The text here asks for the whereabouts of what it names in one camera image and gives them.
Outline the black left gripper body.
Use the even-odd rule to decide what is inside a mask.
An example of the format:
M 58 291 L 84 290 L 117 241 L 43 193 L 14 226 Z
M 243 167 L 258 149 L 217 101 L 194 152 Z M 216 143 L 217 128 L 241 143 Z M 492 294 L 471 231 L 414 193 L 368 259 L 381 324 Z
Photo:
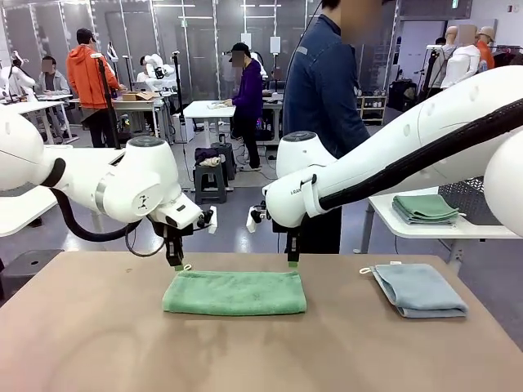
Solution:
M 184 229 L 165 226 L 163 228 L 163 238 L 166 246 L 166 254 L 168 256 L 182 256 L 182 238 L 185 236 L 191 236 L 192 234 L 192 226 L 186 226 Z

